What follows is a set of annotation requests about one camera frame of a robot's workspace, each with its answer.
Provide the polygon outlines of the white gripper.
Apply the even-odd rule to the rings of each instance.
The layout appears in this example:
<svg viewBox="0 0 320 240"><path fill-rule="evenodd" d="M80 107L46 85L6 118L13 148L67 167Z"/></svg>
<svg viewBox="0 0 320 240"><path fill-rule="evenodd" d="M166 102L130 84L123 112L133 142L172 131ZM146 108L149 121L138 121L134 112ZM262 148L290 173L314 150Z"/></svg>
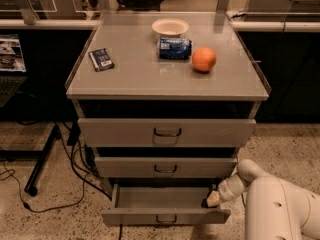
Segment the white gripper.
<svg viewBox="0 0 320 240"><path fill-rule="evenodd" d="M208 195L206 204L208 207L215 207L218 206L221 201L234 200L245 192L247 186L248 182L246 180L238 174L234 174L219 184L218 191L212 191Z"/></svg>

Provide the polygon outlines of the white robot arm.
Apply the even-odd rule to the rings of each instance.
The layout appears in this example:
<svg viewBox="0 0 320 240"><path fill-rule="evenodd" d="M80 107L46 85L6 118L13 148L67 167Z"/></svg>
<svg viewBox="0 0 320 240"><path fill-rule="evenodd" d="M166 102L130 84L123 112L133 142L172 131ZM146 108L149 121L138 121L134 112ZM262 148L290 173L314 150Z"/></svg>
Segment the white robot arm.
<svg viewBox="0 0 320 240"><path fill-rule="evenodd" d="M243 159L206 199L208 207L246 196L246 240L320 240L320 196Z"/></svg>

